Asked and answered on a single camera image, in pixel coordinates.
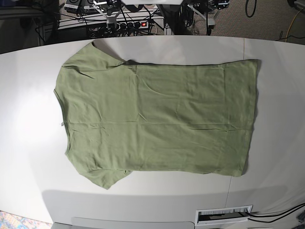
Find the green T-shirt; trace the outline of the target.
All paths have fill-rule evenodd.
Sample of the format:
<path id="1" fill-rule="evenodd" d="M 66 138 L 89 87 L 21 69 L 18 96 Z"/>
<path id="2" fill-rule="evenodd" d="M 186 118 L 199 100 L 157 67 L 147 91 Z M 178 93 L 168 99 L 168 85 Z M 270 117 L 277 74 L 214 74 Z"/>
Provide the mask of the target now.
<path id="1" fill-rule="evenodd" d="M 109 189 L 133 171 L 239 177 L 255 119 L 258 60 L 129 63 L 89 43 L 60 68 L 55 96 L 77 172 Z"/>

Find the grey table leg column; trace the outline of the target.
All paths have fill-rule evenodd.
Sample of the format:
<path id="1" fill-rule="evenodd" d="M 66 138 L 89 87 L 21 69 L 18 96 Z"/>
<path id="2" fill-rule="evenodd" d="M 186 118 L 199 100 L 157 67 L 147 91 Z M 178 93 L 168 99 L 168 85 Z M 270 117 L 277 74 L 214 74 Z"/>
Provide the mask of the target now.
<path id="1" fill-rule="evenodd" d="M 174 35 L 174 11 L 170 5 L 157 4 L 157 7 L 163 16 L 164 35 Z"/>

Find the black power strip red switch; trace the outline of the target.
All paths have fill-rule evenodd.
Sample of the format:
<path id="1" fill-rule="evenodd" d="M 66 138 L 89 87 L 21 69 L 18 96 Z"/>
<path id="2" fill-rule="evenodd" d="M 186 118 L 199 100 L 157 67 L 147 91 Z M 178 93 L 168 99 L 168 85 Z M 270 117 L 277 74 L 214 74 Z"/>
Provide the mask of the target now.
<path id="1" fill-rule="evenodd" d="M 150 24 L 147 21 L 117 22 L 116 24 L 119 26 L 120 30 L 129 30 L 129 31 L 143 31 L 143 30 L 148 30 L 150 27 Z"/>

